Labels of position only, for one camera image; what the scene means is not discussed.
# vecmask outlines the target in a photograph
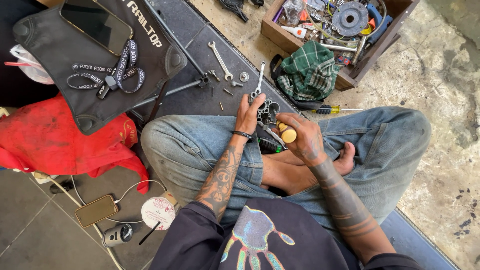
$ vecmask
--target hand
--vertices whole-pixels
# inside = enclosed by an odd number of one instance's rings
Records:
[[[320,127],[295,113],[278,113],[277,120],[297,131],[297,139],[287,144],[292,153],[305,165],[312,167],[323,163],[327,158]],[[278,129],[272,129],[280,136]]]
[[[248,95],[243,95],[237,112],[235,131],[252,135],[257,127],[258,108],[265,102],[266,95],[261,94],[253,100],[252,106],[248,104]]]

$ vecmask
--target green towel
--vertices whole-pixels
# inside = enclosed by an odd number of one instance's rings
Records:
[[[334,54],[316,41],[309,41],[280,67],[287,73],[277,81],[284,92],[295,100],[321,100],[335,88],[340,67]]]

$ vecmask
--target wrench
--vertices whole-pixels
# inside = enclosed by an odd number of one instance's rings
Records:
[[[255,89],[255,92],[257,92],[257,96],[262,92],[260,87],[262,86],[262,80],[264,78],[264,69],[265,69],[265,62],[262,62],[262,68],[260,69],[260,79],[258,80],[258,87]]]
[[[223,60],[222,58],[220,57],[220,54],[218,54],[218,51],[216,50],[215,48],[215,41],[212,41],[213,44],[210,44],[210,42],[208,43],[208,46],[210,48],[212,48],[213,52],[215,53],[215,56],[216,58],[218,59],[218,61],[220,62],[220,65],[222,66],[223,68],[223,71],[225,71],[225,80],[228,82],[228,77],[230,77],[230,79],[233,80],[233,75],[232,73],[228,72],[228,69],[227,69],[227,66],[225,65],[225,63],[223,63]]]
[[[264,123],[262,123],[262,121],[258,121],[257,123],[263,129]],[[273,132],[270,128],[267,128],[266,131],[282,145],[283,149],[288,150],[288,147],[285,145],[285,142],[277,134],[275,134],[275,132]]]

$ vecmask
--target red cloth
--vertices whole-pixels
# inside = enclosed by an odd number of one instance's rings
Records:
[[[91,136],[83,135],[62,96],[31,104],[0,121],[0,166],[55,174],[98,177],[116,166],[133,170],[140,181],[148,172],[130,150],[138,142],[133,121],[124,113]],[[145,194],[148,183],[137,190]]]

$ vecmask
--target wooden toolbox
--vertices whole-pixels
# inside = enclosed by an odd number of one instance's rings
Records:
[[[387,7],[387,15],[393,18],[393,22],[378,42],[370,46],[356,66],[346,66],[338,73],[335,83],[336,89],[345,91],[358,86],[360,80],[367,74],[368,70],[375,64],[380,55],[400,38],[397,32],[402,26],[403,21],[412,13],[420,0],[384,1]],[[262,35],[273,41],[273,43],[277,44],[284,51],[292,54],[303,46],[303,42],[273,22],[273,18],[284,2],[285,0],[275,0],[263,17]]]

